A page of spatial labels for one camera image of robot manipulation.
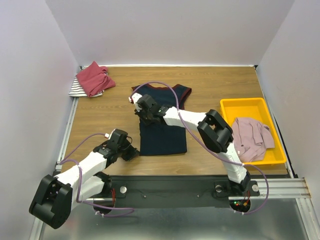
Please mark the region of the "navy tank top maroon trim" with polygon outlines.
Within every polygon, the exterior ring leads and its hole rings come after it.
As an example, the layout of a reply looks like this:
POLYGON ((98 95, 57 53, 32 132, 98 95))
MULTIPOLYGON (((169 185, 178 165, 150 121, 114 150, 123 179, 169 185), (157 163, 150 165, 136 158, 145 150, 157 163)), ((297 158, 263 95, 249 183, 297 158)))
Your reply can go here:
MULTIPOLYGON (((150 95, 158 104, 176 106, 176 99, 168 87, 154 87, 146 84, 137 90, 141 95, 150 95)), ((164 156, 187 152, 186 129, 163 124, 145 125, 139 123, 140 155, 164 156)))

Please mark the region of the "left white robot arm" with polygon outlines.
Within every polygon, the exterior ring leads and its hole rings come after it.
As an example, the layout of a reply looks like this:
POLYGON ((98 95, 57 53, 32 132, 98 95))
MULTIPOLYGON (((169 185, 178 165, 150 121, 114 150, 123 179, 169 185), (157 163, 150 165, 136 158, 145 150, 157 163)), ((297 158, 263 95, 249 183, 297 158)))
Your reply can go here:
POLYGON ((31 201, 29 213, 53 229, 61 227, 80 204, 93 207, 95 214, 108 217, 116 210, 116 190, 103 170, 119 158, 130 161, 140 152, 127 132, 114 129, 104 134, 106 141, 96 146, 82 161, 55 176, 42 178, 31 201))

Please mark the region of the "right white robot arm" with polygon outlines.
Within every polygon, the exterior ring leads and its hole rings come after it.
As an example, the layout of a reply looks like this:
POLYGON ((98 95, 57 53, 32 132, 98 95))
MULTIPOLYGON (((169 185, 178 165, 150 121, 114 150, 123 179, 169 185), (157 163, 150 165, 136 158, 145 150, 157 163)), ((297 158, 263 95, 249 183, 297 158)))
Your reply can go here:
POLYGON ((182 110, 178 100, 176 106, 161 105, 150 95, 139 93, 134 93, 129 101, 143 123, 185 128, 206 151, 220 159, 233 194, 242 195, 250 190, 251 176, 237 154, 233 130, 216 110, 182 110))

